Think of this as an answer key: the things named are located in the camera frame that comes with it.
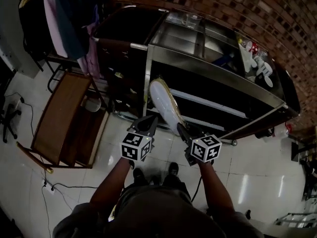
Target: power strip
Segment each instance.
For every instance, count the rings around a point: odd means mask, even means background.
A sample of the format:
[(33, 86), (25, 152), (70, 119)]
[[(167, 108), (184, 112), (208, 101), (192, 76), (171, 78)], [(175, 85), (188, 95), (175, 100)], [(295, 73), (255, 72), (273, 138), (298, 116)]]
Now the power strip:
[(42, 186), (44, 186), (44, 188), (49, 191), (52, 195), (54, 195), (55, 193), (55, 189), (52, 188), (53, 186), (48, 182), (46, 181), (46, 184), (45, 184), (45, 180), (43, 179), (42, 180)]

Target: floor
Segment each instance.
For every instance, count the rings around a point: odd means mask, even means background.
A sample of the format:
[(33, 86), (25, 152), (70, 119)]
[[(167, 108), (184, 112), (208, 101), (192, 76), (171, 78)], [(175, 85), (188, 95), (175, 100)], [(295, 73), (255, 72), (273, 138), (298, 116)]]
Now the floor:
[[(25, 102), (33, 106), (33, 128), (36, 129), (41, 113), (50, 93), (47, 82), (51, 73), (44, 66), (44, 72), (35, 79), (16, 74), (7, 91), (20, 93)], [(18, 96), (8, 98), (17, 103)], [(18, 104), (22, 115), (14, 120), (15, 129), (21, 144), (29, 147), (32, 141), (31, 108)], [(51, 183), (61, 182), (68, 186), (98, 186), (119, 159), (118, 144), (130, 122), (110, 115), (91, 170), (55, 169), (47, 175)], [(0, 206), (6, 214), (14, 218), (25, 237), (48, 238), (48, 227), (52, 232), (55, 225), (71, 213), (77, 204), (90, 200), (94, 189), (64, 188), (54, 195), (41, 192), (43, 170), (33, 163), (15, 145), (16, 140), (8, 137), (8, 143), (0, 142)], [(179, 164), (179, 177), (194, 195), (200, 178), (198, 166), (189, 167), (184, 156), (186, 147), (182, 140), (172, 133), (158, 129), (155, 134), (155, 148), (145, 162), (138, 163), (146, 176), (160, 174), (164, 177), (170, 162)], [(220, 180), (223, 182), (237, 211), (251, 210), (255, 220), (272, 223), (288, 212), (303, 212), (305, 203), (301, 201), (305, 178), (300, 165), (290, 160), (291, 141), (289, 139), (265, 143), (249, 136), (238, 140), (235, 147), (223, 145), (219, 158), (214, 163)], [(129, 172), (125, 185), (133, 182)], [(198, 209), (205, 211), (207, 203), (203, 183), (193, 202)]]

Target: person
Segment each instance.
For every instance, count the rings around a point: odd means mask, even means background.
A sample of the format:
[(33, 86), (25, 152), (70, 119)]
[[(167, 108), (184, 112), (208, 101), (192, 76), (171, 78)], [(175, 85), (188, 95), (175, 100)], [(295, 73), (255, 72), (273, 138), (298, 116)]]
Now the person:
[[(229, 193), (210, 163), (198, 161), (212, 218), (191, 204), (185, 183), (171, 163), (162, 186), (149, 185), (142, 171), (124, 188), (129, 160), (121, 158), (93, 194), (77, 205), (54, 229), (54, 238), (97, 237), (248, 237), (263, 238), (246, 217), (233, 208)], [(114, 206), (114, 220), (108, 222)]]

